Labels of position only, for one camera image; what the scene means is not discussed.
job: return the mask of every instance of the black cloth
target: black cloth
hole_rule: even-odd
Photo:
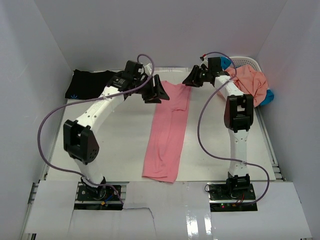
[[[107,82],[114,76],[113,71],[89,72],[73,71],[73,77],[68,90],[65,92],[66,99],[94,99],[103,92]]]

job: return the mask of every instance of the folded pink cloth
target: folded pink cloth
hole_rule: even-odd
[[[227,71],[231,77],[235,75],[235,69],[228,67]],[[265,100],[268,90],[266,76],[261,71],[256,71],[250,65],[244,65],[236,68],[236,77],[233,79],[234,84],[245,94],[253,96],[254,107]]]
[[[167,81],[162,85],[170,100],[155,107],[142,176],[174,183],[184,145],[191,88]]]

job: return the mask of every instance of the white laundry basket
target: white laundry basket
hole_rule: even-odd
[[[254,70],[262,72],[259,64],[257,63],[257,61],[252,59],[251,57],[247,57],[247,56],[231,56],[230,58],[234,62],[236,68],[241,67],[243,65],[250,65],[251,67],[253,67]]]

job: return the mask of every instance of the blue cloth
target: blue cloth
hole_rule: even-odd
[[[230,66],[231,61],[228,58],[224,57],[224,56],[221,56],[220,59],[221,59],[221,67],[222,67],[222,69],[226,70]]]
[[[275,98],[274,93],[270,89],[268,89],[266,91],[265,99],[260,103],[260,106],[267,105],[268,103],[272,102],[274,98]]]

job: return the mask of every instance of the gray wall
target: gray wall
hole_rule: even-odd
[[[71,69],[121,69],[139,53],[192,67],[209,51],[255,57],[287,0],[35,0]]]
[[[274,101],[262,108],[287,180],[293,181],[314,239],[320,239],[320,8],[289,0],[257,60]]]
[[[64,102],[72,71],[33,0],[0,1],[0,239],[20,237],[33,182],[44,164],[38,126]],[[59,114],[43,131],[46,154]]]

